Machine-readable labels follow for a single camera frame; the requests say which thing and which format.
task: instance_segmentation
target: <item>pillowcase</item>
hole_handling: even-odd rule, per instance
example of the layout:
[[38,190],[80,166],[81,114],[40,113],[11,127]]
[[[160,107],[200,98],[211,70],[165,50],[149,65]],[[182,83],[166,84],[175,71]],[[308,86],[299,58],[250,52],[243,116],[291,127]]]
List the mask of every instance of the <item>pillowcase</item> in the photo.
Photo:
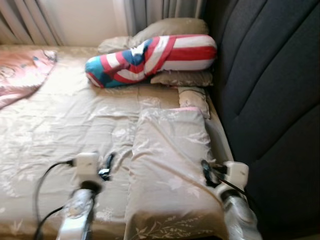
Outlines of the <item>pillowcase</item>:
[[165,18],[153,24],[150,24],[144,30],[138,32],[129,41],[130,48],[134,48],[143,41],[166,35],[182,35],[182,34],[204,34],[207,35],[209,29],[202,19],[181,17],[181,18]]
[[213,85],[210,71],[163,71],[155,75],[151,83],[184,87]]
[[210,119],[209,106],[206,100],[206,92],[199,87],[178,87],[180,108],[197,107],[201,110],[205,119]]
[[[196,52],[195,42],[202,46]],[[155,36],[129,50],[90,58],[85,73],[94,85],[113,88],[138,83],[162,70],[205,70],[216,53],[216,43],[209,35]]]
[[100,54],[112,54],[129,49],[129,41],[131,36],[116,36],[104,40],[98,46],[98,52]]
[[134,37],[117,36],[104,40],[98,46],[98,52],[101,54],[110,54],[135,48],[145,40],[156,36],[182,34],[207,35],[208,33],[209,29],[207,24],[202,19],[190,17],[165,18],[149,25],[144,30],[138,32]]
[[201,160],[210,138],[197,111],[148,108],[136,126],[125,240],[229,239],[222,203],[207,187]]

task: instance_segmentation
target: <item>gray curtain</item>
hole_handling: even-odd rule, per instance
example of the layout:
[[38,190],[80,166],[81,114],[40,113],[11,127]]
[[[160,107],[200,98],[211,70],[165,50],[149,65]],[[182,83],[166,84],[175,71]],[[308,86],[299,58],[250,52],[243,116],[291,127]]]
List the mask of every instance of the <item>gray curtain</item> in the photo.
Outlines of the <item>gray curtain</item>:
[[0,44],[59,43],[36,0],[0,0]]
[[200,18],[205,0],[127,0],[125,11],[129,35],[165,18]]

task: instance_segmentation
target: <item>upholstered headboard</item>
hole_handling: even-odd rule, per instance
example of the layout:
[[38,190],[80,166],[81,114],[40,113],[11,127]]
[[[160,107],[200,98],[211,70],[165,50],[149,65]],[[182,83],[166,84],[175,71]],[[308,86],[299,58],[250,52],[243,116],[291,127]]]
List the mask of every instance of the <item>upholstered headboard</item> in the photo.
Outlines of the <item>upholstered headboard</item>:
[[319,1],[208,0],[204,19],[218,45],[211,96],[249,165],[259,228],[271,239],[318,229]]

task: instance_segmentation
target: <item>black cable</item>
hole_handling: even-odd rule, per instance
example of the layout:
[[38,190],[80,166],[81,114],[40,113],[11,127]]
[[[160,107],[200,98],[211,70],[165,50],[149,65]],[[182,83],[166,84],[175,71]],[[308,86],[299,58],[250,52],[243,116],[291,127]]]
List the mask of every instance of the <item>black cable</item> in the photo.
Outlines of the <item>black cable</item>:
[[68,160],[68,161],[59,161],[59,162],[56,162],[55,164],[51,165],[47,171],[45,171],[45,173],[42,175],[42,177],[39,179],[39,182],[35,188],[35,192],[34,192],[34,205],[33,205],[33,210],[35,212],[35,217],[36,217],[36,221],[37,221],[37,225],[38,225],[38,228],[39,228],[39,225],[41,223],[41,220],[40,220],[40,214],[39,214],[39,203],[38,203],[38,198],[39,198],[39,192],[40,192],[40,188],[46,178],[46,176],[48,175],[48,173],[56,166],[58,165],[61,165],[61,164],[68,164],[69,166],[73,166],[73,162],[74,160],[71,159],[71,160]]
[[252,197],[251,197],[249,194],[247,194],[245,191],[241,190],[240,188],[238,188],[237,186],[233,185],[232,183],[230,183],[230,182],[222,179],[222,178],[220,177],[219,172],[218,172],[217,170],[215,170],[214,168],[212,168],[212,170],[214,171],[216,178],[217,178],[220,182],[223,182],[223,183],[229,185],[229,186],[232,187],[233,189],[237,190],[239,193],[245,195],[247,198],[252,199]]
[[48,213],[47,216],[44,217],[44,219],[42,221],[40,221],[40,223],[38,224],[38,227],[36,228],[35,234],[33,236],[33,240],[38,240],[40,235],[41,235],[41,228],[43,226],[43,224],[45,223],[45,221],[52,215],[55,214],[56,212],[60,211],[61,209],[63,209],[64,206],[61,206],[59,208],[57,208],[56,210],[53,210],[52,212]]
[[222,179],[222,178],[220,177],[220,173],[219,173],[216,169],[212,168],[212,170],[214,171],[214,173],[215,173],[215,175],[216,175],[216,177],[218,178],[219,181],[221,181],[221,182],[229,185],[229,186],[232,187],[233,189],[235,189],[235,190],[237,190],[238,192],[240,192],[241,194],[245,195],[245,196],[247,197],[247,199],[249,199],[249,200],[253,203],[253,205],[255,206],[255,209],[256,209],[256,210],[258,211],[258,213],[261,215],[261,218],[260,218],[260,219],[262,219],[262,221],[264,222],[264,224],[265,224],[266,226],[272,226],[272,225],[273,225],[273,224],[271,223],[270,219],[266,217],[265,213],[262,211],[262,209],[259,207],[259,205],[257,204],[257,202],[255,201],[255,199],[254,199],[252,196],[250,196],[248,193],[246,193],[245,191],[241,190],[241,189],[238,188],[237,186],[233,185],[232,183],[230,183],[230,182]]

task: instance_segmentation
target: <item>captain america pillow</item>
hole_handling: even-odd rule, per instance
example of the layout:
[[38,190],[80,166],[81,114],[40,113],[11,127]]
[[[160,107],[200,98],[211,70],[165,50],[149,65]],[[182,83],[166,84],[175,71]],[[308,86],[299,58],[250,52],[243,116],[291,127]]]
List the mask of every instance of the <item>captain america pillow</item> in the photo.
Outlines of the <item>captain america pillow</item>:
[[156,36],[135,48],[90,58],[85,72],[97,87],[138,83],[162,70],[200,71],[216,57],[215,41],[208,35]]

